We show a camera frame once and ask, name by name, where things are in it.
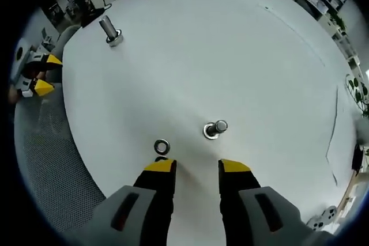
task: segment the office desk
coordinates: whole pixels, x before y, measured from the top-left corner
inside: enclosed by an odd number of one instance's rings
[[[303,221],[338,205],[355,145],[350,68],[334,41],[292,0],[117,0],[63,57],[71,133],[106,197],[132,185],[171,144],[178,161],[168,245],[225,245],[220,158],[248,165]],[[215,141],[208,122],[229,129]]]

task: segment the white tabletop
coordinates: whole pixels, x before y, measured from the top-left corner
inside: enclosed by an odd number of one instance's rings
[[[117,0],[106,15],[123,43],[110,48],[96,20],[63,59],[73,138],[106,197],[135,182],[164,138],[178,161],[168,245],[225,245],[220,158],[251,167],[304,221],[339,204],[355,144],[350,69],[303,8],[292,0]],[[229,129],[205,139],[204,124],[218,119]]]

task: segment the white round table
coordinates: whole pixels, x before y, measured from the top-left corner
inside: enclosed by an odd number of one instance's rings
[[[157,157],[178,162],[168,245],[225,245],[221,158],[248,165],[307,221],[338,205],[351,177],[355,110],[334,41],[292,0],[117,0],[65,47],[71,132],[108,197]],[[207,122],[229,129],[210,141]]]

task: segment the wall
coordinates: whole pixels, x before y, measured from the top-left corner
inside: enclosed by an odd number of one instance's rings
[[[45,16],[41,8],[37,8],[33,15],[29,18],[27,26],[25,27],[22,37],[26,39],[33,46],[38,46],[42,38],[42,29],[46,29],[46,34],[52,37],[53,41],[57,41],[59,32],[51,24],[48,18]]]
[[[347,35],[357,51],[363,73],[369,70],[369,24],[353,0],[347,0],[338,15],[346,25]]]

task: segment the chair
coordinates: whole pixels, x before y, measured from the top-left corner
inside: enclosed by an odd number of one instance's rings
[[[80,29],[79,25],[69,26],[64,30],[64,32],[60,35],[54,49],[50,52],[56,56],[59,60],[63,61],[63,52],[64,46],[70,40],[70,38]],[[46,80],[52,83],[61,83],[62,82],[62,69],[51,70],[46,73]]]
[[[74,144],[61,84],[22,99],[14,114],[16,156],[26,188],[46,220],[63,233],[81,227],[105,200]]]

